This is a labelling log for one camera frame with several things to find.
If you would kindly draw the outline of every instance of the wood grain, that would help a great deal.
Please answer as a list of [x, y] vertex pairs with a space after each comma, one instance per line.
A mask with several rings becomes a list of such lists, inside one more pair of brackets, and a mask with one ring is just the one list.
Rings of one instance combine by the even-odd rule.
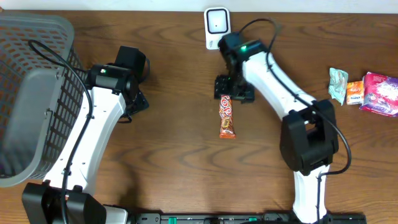
[[[139, 47], [151, 60], [141, 85], [150, 108], [117, 124], [99, 167], [95, 197], [101, 203], [165, 213], [289, 210], [293, 173], [279, 152], [280, 121], [257, 93], [253, 104], [233, 106], [236, 140], [218, 138], [217, 51], [205, 48], [203, 14], [196, 12], [40, 11], [67, 18], [86, 68], [113, 62], [120, 45]], [[365, 14], [232, 13], [234, 30], [258, 17], [283, 26], [274, 46], [280, 67], [317, 99], [327, 93], [328, 69], [349, 80], [367, 71], [398, 76], [398, 16]], [[272, 27], [254, 24], [248, 39], [269, 41]], [[332, 212], [364, 212], [368, 223], [397, 223], [398, 119], [336, 108], [338, 126], [353, 152], [351, 169], [326, 183]], [[332, 169], [344, 166], [345, 149]], [[0, 189], [2, 223], [26, 223], [25, 184]]]

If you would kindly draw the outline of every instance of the small orange packet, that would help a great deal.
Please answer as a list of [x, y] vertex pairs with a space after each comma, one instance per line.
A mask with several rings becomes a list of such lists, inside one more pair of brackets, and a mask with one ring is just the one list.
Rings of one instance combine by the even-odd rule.
[[347, 83], [347, 105], [362, 104], [363, 100], [363, 81]]
[[232, 120], [232, 100], [228, 95], [221, 95], [220, 100], [220, 138], [235, 139], [234, 124]]

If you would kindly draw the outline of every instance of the basket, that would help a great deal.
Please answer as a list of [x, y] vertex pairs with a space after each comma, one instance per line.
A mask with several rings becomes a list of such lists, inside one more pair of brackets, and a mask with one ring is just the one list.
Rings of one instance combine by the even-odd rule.
[[[68, 139], [83, 99], [73, 74], [34, 53], [27, 41], [38, 40], [82, 68], [73, 38], [72, 25], [62, 17], [0, 13], [0, 187], [44, 178]], [[83, 72], [79, 75], [86, 78]]]

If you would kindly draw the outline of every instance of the candy wrapper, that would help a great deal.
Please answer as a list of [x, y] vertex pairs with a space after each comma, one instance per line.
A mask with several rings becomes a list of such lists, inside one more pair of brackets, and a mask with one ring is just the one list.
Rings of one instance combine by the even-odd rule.
[[343, 105], [344, 98], [346, 96], [348, 73], [335, 68], [330, 68], [329, 75], [329, 94], [332, 99], [336, 99], [341, 103], [341, 105]]
[[398, 116], [398, 78], [368, 72], [363, 82], [365, 97], [361, 110]]
[[363, 104], [363, 81], [347, 84], [347, 105]]
[[232, 100], [228, 95], [222, 95], [220, 100], [221, 128], [220, 138], [235, 139], [232, 120]]

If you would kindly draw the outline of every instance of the white wall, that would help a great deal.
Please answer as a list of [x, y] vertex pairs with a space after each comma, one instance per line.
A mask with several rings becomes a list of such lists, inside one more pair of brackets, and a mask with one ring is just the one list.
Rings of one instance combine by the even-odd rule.
[[398, 0], [0, 0], [4, 9], [398, 13]]

